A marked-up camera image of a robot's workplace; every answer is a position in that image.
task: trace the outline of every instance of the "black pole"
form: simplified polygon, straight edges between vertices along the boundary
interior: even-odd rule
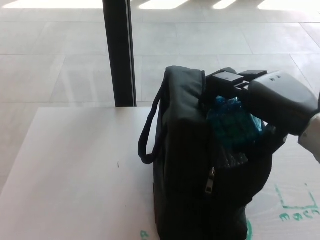
[[[116,107],[136,107],[130,0],[102,0]]]

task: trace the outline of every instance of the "sunlight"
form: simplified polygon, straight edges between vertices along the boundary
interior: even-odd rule
[[[220,2],[216,3],[213,8],[214,9],[225,9],[229,7],[231,4],[236,2],[237,0],[221,0]]]
[[[102,9],[102,0],[18,0],[4,9]]]
[[[144,10],[171,10],[176,9],[189,0],[150,0],[139,6]]]
[[[259,6],[261,10],[305,11],[320,10],[318,0],[264,0]]]

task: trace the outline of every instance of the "bag handle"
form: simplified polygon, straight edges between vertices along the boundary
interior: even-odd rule
[[[149,135],[150,135],[151,125],[152,125],[154,117],[157,113],[157,108],[158,108],[158,104],[160,102],[160,99],[164,95],[166,82],[167,82],[166,76],[164,76],[164,80],[163,80],[162,85],[161,85],[161,87],[160,87],[160,89],[159,89],[158,93],[156,94],[156,97],[153,101],[151,111],[147,117],[146,123],[144,125],[143,130],[142,130],[142,133],[141,133],[141,136],[139,139],[139,143],[138,143],[138,155],[141,158],[141,161],[147,165],[152,164],[156,160],[156,158],[161,150],[161,146],[162,146],[163,142],[165,141],[167,133],[168,133],[167,125],[163,126],[163,129],[161,130],[159,137],[155,140],[155,144],[154,144],[152,153],[147,154],[147,143],[148,143],[148,139],[149,139]]]

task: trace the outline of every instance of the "zipper pull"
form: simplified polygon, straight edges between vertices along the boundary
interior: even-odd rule
[[[213,167],[210,170],[208,181],[206,182],[205,193],[212,194],[214,188],[214,180],[215,180],[216,170]]]

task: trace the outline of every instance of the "floor tile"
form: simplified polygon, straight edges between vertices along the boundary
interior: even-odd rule
[[[320,55],[291,55],[299,69],[309,81],[316,96],[320,93]]]
[[[320,48],[298,23],[240,24],[254,54],[316,54]]]
[[[216,56],[144,56],[142,58],[142,101],[153,102],[166,67],[182,66],[213,73],[220,69]]]
[[[200,1],[206,22],[211,23],[265,23],[266,18],[250,0],[238,0],[224,9],[215,9],[220,0]]]
[[[284,71],[311,88],[290,55],[220,55],[218,60],[222,68],[230,67],[238,73],[247,70]]]
[[[136,101],[142,101],[142,56],[134,57]]]
[[[71,28],[72,24],[69,22],[48,22],[34,46],[33,54],[65,54]]]
[[[7,177],[36,115],[37,104],[0,103],[0,181]]]
[[[202,23],[205,17],[201,5],[189,0],[175,9],[143,9],[144,23]]]
[[[133,23],[142,23],[144,21],[144,10],[140,9],[140,5],[145,3],[145,0],[131,1],[131,20]]]
[[[135,55],[178,55],[176,25],[173,23],[135,23],[132,25]]]
[[[0,103],[48,102],[65,56],[0,56]]]
[[[82,9],[23,9],[19,22],[79,22]]]
[[[0,22],[0,54],[30,54],[45,24]]]
[[[251,54],[248,43],[234,24],[177,23],[181,55]]]
[[[104,10],[103,9],[83,9],[80,21],[104,23],[105,22]]]
[[[113,102],[108,56],[67,56],[51,102]]]
[[[269,23],[320,23],[315,10],[260,10]]]
[[[106,55],[107,35],[103,22],[48,22],[34,54]]]
[[[21,12],[22,9],[0,8],[0,22],[16,22]]]
[[[301,26],[320,47],[320,23],[301,23]]]
[[[73,23],[65,45],[68,55],[104,55],[107,34],[103,22]]]
[[[9,175],[0,176],[0,196],[1,196],[2,190],[4,189],[4,186],[6,185],[8,177],[9,177]]]

